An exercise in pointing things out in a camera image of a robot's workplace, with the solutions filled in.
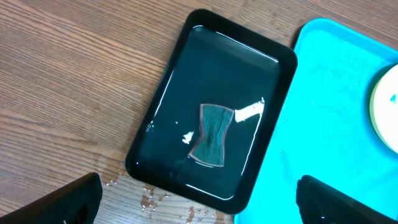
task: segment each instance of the sponge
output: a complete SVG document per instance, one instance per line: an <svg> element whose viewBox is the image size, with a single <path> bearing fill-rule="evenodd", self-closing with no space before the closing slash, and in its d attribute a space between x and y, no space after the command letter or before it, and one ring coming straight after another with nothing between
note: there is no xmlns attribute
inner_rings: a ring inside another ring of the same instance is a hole
<svg viewBox="0 0 398 224"><path fill-rule="evenodd" d="M224 106L200 105L200 137L189 152L194 160L208 166L224 166L224 142L234 111Z"/></svg>

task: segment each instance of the water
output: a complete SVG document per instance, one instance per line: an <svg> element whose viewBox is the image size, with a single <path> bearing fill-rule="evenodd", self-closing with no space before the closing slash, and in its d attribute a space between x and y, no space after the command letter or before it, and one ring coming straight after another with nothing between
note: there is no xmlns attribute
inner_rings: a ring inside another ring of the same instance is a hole
<svg viewBox="0 0 398 224"><path fill-rule="evenodd" d="M155 103L153 117L142 124L146 131L137 167L159 180L231 199L249 155L256 153L251 149L279 72L276 59L222 34L194 28L164 92L157 92L162 96ZM203 164L188 155L201 136L200 105L206 103L234 111L224 135L221 167Z"/></svg>

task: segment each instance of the black tray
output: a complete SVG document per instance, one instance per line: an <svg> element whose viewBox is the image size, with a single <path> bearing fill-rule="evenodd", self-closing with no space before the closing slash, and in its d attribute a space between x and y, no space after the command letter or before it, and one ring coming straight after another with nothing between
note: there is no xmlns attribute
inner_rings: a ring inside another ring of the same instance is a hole
<svg viewBox="0 0 398 224"><path fill-rule="evenodd" d="M127 155L126 170L137 180L239 213L249 201L296 67L290 48L210 11L193 11Z"/></svg>

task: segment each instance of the blue tray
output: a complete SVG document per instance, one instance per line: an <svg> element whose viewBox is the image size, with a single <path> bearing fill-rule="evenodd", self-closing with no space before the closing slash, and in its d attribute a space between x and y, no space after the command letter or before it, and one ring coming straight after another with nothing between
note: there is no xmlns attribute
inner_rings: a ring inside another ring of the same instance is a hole
<svg viewBox="0 0 398 224"><path fill-rule="evenodd" d="M369 97L398 52L329 19L306 24L298 67L246 209L235 223L302 223L297 181L308 174L393 219L398 154L378 138Z"/></svg>

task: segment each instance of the wooden table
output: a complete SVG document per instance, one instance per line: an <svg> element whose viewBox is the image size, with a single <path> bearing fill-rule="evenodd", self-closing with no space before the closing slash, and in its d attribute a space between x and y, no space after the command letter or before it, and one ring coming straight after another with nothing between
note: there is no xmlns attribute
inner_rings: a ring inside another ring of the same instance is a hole
<svg viewBox="0 0 398 224"><path fill-rule="evenodd" d="M0 0L0 216L98 172L96 223L233 222L124 170L196 8L286 45L309 20L329 17L398 48L396 0Z"/></svg>

